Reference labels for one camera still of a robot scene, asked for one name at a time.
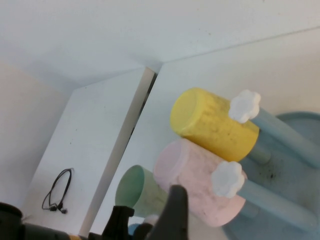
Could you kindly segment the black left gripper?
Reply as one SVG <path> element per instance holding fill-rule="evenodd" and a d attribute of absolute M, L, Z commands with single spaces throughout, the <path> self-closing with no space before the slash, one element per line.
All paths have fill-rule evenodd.
<path fill-rule="evenodd" d="M 129 235 L 129 218 L 134 215 L 134 209 L 127 206 L 115 205 L 112 209 L 110 218 L 102 234 L 90 232 L 89 240 L 132 240 Z"/>

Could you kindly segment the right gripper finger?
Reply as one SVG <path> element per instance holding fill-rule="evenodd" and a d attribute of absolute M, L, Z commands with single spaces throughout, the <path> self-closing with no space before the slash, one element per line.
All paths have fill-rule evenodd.
<path fill-rule="evenodd" d="M 143 223 L 136 228 L 137 240 L 187 240 L 189 238 L 188 194 L 181 185 L 173 185 L 165 207 L 154 226 Z"/>

